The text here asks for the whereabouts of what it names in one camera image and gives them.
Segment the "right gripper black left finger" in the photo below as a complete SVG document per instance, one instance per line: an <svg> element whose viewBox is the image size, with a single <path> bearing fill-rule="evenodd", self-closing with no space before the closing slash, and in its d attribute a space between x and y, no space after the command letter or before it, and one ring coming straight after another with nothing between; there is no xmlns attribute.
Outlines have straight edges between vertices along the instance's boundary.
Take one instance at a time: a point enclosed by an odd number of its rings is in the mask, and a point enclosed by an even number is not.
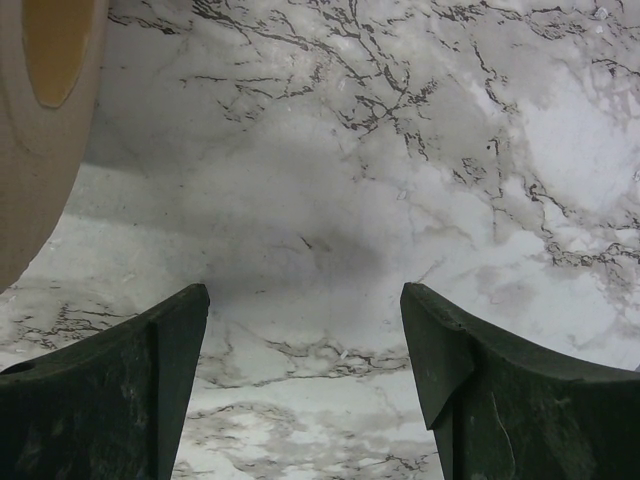
<svg viewBox="0 0 640 480"><path fill-rule="evenodd" d="M1 373L4 479L168 479L204 338L192 284L146 312Z"/></svg>

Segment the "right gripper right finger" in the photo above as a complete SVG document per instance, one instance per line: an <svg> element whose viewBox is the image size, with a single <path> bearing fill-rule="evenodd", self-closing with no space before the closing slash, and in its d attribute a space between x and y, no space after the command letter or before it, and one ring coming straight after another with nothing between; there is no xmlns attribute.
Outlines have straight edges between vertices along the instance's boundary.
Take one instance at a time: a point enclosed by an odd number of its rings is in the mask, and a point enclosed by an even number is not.
<svg viewBox="0 0 640 480"><path fill-rule="evenodd" d="M635 479L639 375L532 343L428 287L400 298L426 427L448 479Z"/></svg>

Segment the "brown paper roll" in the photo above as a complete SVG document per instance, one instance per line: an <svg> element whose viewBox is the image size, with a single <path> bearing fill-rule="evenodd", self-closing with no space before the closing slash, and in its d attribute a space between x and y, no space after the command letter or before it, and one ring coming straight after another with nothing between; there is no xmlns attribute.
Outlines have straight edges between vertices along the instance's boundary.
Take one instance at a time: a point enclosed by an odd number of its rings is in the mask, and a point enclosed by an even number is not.
<svg viewBox="0 0 640 480"><path fill-rule="evenodd" d="M55 229L83 159L105 45L106 1L1 4L1 287Z"/></svg>

